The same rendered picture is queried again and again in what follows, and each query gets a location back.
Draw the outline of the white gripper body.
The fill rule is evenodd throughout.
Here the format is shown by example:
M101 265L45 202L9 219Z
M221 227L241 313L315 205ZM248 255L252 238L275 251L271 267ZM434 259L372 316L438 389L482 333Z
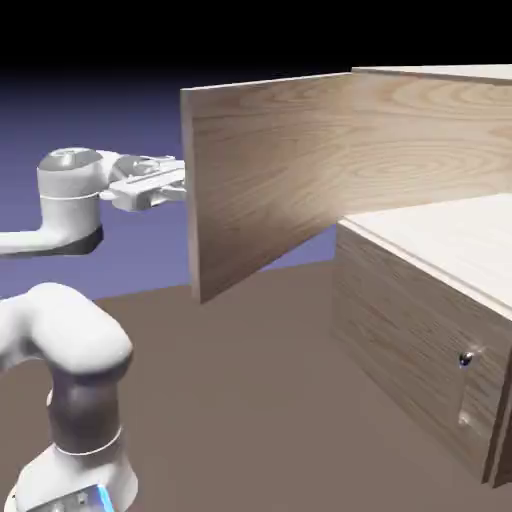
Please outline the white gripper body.
M156 207L153 195L164 186L185 188L185 168L183 166L163 170L152 170L144 175L130 176L113 182L99 194L102 200L123 211L144 211Z

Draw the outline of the wide light wood cabinet door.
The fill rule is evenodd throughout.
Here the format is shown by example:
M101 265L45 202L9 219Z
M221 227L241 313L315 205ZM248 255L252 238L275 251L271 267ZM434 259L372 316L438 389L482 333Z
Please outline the wide light wood cabinet door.
M180 92L188 254L206 303L332 224L328 150L348 73Z

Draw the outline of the light wood cabinet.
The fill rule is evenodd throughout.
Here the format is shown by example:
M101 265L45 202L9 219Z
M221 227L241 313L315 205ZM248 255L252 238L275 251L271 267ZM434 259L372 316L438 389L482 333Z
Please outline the light wood cabinet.
M336 226L512 321L512 65L359 68Z

